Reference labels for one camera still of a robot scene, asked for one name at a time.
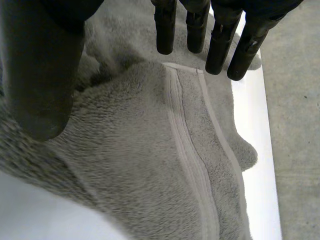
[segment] white surface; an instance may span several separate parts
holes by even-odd
[[[262,67],[232,82],[232,91],[237,130],[258,152],[257,164],[243,173],[250,231],[253,240],[281,240]],[[126,238],[99,213],[0,172],[0,240],[88,239]]]
[[[0,172],[0,240],[126,240],[99,213]]]
[[[241,35],[245,15],[237,29]],[[232,81],[237,132],[258,153],[257,164],[243,175],[247,214],[253,240],[281,240],[281,225],[263,68]]]

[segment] gray fleece fabric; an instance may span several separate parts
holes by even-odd
[[[105,0],[87,21],[72,115],[53,140],[25,135],[0,88],[0,169],[103,212],[133,240],[250,240],[242,171],[257,154],[237,134],[226,71],[204,69],[214,19],[192,54],[178,4],[164,56],[153,13],[147,0]]]

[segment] concrete floor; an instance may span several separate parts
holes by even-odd
[[[305,0],[261,48],[284,240],[320,239],[320,1]]]

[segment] gray towel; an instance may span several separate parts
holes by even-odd
[[[237,134],[226,73],[204,70],[214,20],[194,55],[179,4],[164,56],[153,13],[147,0],[106,0],[86,23],[59,137],[30,139],[0,96],[0,169],[105,213],[134,240],[250,240],[241,170],[257,154]]]

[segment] gray floor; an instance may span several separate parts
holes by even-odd
[[[261,48],[284,240],[320,239],[319,23],[305,0]]]

